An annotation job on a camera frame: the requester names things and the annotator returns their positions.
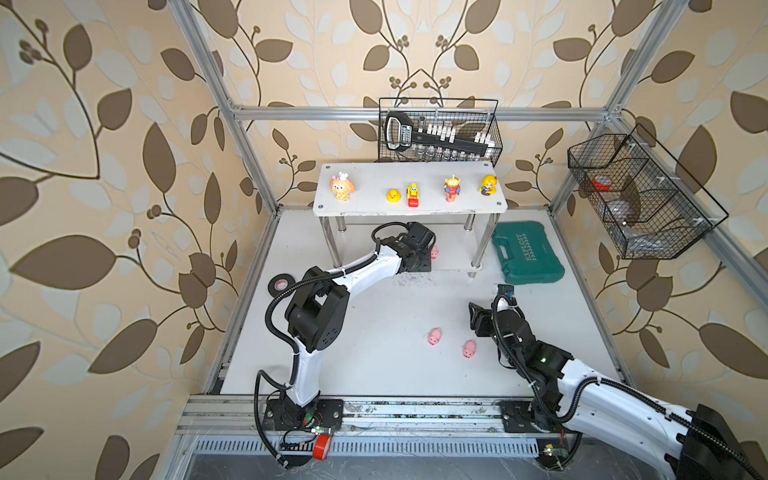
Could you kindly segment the yellow red toy car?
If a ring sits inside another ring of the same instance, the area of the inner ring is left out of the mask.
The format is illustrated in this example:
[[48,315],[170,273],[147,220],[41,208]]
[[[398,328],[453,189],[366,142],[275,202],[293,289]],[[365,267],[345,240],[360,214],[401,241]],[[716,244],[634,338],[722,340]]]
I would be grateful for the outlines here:
[[420,189],[417,183],[411,183],[406,190],[407,205],[410,208],[417,208],[420,202]]

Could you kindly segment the yellow rubber duck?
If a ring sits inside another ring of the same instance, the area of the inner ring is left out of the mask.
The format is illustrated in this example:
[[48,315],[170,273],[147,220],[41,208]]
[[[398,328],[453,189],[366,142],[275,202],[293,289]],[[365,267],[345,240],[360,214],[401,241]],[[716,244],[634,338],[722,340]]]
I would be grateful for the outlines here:
[[389,203],[397,204],[397,203],[400,202],[401,198],[402,198],[402,195],[401,195],[400,191],[397,190],[397,189],[391,189],[387,193],[387,201]]

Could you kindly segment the alien figure toy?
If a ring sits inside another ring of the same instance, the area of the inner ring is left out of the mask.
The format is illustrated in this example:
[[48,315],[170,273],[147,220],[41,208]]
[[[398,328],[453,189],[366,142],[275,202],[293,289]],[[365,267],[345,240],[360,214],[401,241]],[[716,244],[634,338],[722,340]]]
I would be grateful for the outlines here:
[[444,183],[445,199],[447,202],[454,202],[461,192],[461,180],[453,175],[446,179]]

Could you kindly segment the yellow bear toy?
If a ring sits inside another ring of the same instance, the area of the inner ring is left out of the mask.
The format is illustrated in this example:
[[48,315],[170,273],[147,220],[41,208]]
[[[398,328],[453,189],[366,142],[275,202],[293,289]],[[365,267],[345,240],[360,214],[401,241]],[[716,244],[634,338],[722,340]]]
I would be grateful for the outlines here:
[[496,193],[498,179],[495,175],[487,175],[483,178],[480,186],[480,193],[483,196],[491,196]]

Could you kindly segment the orange cat toy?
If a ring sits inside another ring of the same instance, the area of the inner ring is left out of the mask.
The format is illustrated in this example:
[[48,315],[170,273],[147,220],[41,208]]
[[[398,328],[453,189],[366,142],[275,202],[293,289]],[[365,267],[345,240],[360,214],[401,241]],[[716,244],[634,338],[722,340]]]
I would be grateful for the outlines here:
[[351,194],[355,192],[355,185],[350,180],[347,172],[339,172],[333,175],[330,180],[330,188],[338,201],[347,202]]

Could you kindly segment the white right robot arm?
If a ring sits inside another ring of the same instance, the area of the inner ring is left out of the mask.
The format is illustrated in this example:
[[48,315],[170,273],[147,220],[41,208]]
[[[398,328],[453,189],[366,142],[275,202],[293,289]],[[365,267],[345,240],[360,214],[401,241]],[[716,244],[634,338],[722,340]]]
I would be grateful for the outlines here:
[[758,479],[723,416],[664,402],[613,380],[539,340],[514,298],[470,303],[469,327],[490,338],[505,367],[530,387],[541,428],[585,434],[655,468],[667,479]]

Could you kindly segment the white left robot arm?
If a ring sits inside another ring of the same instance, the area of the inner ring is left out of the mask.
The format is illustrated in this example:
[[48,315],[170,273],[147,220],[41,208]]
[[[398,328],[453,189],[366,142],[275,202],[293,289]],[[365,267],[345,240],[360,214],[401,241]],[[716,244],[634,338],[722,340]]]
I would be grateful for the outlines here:
[[265,371],[278,397],[266,402],[263,420],[275,431],[335,430],[344,401],[324,399],[319,386],[323,354],[341,334],[350,301],[376,283],[402,273],[431,271],[436,235],[419,222],[388,222],[371,233],[373,251],[331,270],[312,267],[303,278],[277,294],[265,312],[268,331],[292,350],[287,383]]

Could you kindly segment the green plastic tool case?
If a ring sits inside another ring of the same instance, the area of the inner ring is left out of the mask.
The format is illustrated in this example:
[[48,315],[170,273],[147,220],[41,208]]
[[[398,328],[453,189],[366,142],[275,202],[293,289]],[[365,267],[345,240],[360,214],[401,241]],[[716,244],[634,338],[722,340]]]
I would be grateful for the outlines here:
[[551,284],[565,275],[539,222],[498,223],[491,240],[508,284]]

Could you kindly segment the white two-tier shelf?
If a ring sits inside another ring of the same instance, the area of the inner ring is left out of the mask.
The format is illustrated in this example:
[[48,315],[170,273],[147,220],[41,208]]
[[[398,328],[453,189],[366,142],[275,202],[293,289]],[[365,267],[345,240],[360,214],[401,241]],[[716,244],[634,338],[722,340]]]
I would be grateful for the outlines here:
[[456,217],[461,228],[437,233],[438,267],[473,277],[507,207],[489,160],[329,163],[320,168],[313,213],[335,267],[342,265],[335,234],[346,230],[349,217],[382,223],[414,217],[425,224]]

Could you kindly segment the black socket set holder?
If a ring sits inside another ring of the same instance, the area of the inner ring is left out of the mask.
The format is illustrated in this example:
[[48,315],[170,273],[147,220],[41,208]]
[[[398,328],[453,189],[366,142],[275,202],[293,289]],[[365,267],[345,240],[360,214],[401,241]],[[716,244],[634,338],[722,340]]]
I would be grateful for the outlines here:
[[465,154],[490,157],[500,147],[485,131],[461,137],[458,130],[445,123],[414,122],[403,111],[390,111],[385,117],[384,142],[388,150],[404,152],[415,146],[443,148]]

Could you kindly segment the black tape roll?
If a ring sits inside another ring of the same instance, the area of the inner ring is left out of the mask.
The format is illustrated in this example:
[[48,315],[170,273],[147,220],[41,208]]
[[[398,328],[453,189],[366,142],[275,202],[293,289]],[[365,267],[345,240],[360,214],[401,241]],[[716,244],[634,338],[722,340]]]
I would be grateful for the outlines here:
[[268,281],[267,291],[273,298],[275,298],[293,286],[295,283],[296,280],[291,274],[280,273]]

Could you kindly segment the red tape roll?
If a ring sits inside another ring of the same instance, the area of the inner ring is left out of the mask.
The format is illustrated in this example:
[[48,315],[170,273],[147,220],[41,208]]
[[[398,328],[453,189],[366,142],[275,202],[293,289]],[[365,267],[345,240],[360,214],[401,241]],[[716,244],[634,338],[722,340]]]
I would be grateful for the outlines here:
[[599,174],[592,178],[592,184],[596,191],[608,192],[613,186],[613,180],[607,175]]

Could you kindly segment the red emergency button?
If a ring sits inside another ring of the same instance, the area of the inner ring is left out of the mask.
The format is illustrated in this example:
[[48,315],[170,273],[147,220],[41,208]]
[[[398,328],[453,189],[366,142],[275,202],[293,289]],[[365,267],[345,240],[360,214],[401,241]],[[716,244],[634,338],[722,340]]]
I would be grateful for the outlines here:
[[332,436],[330,434],[320,434],[314,444],[312,457],[318,461],[327,459],[331,449]]

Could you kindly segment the aluminium frame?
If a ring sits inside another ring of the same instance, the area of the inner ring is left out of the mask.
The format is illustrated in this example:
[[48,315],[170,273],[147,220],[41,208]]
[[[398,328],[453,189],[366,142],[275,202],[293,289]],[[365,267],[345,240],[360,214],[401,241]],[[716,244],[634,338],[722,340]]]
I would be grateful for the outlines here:
[[609,101],[606,107],[575,108],[567,107],[563,101],[554,106],[532,107],[499,107],[494,100],[480,107],[450,107],[444,106],[444,101],[430,104],[426,98],[411,98],[405,102],[400,97],[381,98],[369,107],[245,107],[233,101],[224,85],[224,73],[218,68],[218,61],[205,39],[203,29],[197,19],[202,16],[202,10],[195,1],[169,1],[175,21],[179,25],[192,54],[201,68],[202,79],[208,84],[216,106],[223,110],[223,122],[231,131],[235,145],[243,156],[246,172],[255,182],[256,188],[265,192],[265,205],[270,211],[271,224],[277,222],[281,212],[278,200],[274,196],[266,174],[259,164],[257,154],[248,137],[247,128],[243,122],[252,120],[277,121],[350,121],[352,123],[369,124],[377,121],[377,140],[381,142],[391,131],[386,123],[388,115],[401,118],[427,119],[438,121],[442,119],[463,121],[472,119],[481,123],[488,130],[500,122],[531,121],[531,122],[582,122],[591,124],[592,137],[605,132],[610,124],[618,128],[621,123],[618,105]]

